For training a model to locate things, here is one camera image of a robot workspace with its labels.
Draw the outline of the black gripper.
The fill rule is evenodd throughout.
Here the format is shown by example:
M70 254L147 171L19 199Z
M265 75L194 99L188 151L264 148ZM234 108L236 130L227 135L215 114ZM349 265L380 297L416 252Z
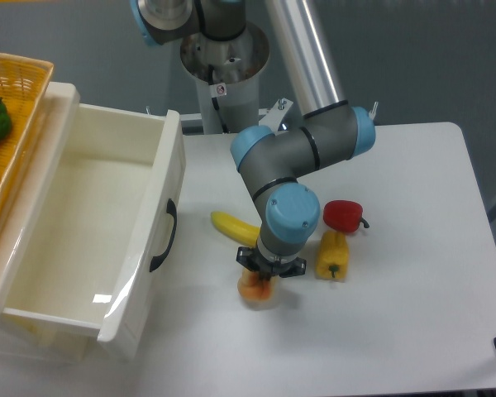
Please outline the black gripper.
M289 278L304 275L306 261L295 257L291 261L283 259L267 259L258 247L240 246L237 250L236 261L248 271L258 273L255 285L263 286L266 280L268 289L274 288L274 277Z

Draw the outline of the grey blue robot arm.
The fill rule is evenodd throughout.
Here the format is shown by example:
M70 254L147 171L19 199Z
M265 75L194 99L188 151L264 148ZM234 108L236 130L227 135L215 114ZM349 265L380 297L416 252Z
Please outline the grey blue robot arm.
M311 1L266 4L285 69L303 116L301 127L275 133L258 117L258 78L269 59L264 32L246 19L242 1L134 1L145 41L180 41L185 70L200 85L203 127L233 133L231 155L260 215L255 244L240 247L241 292L275 277L303 275L299 257L317 227L320 204L299 178L350 160L375 141L373 114L342 92Z

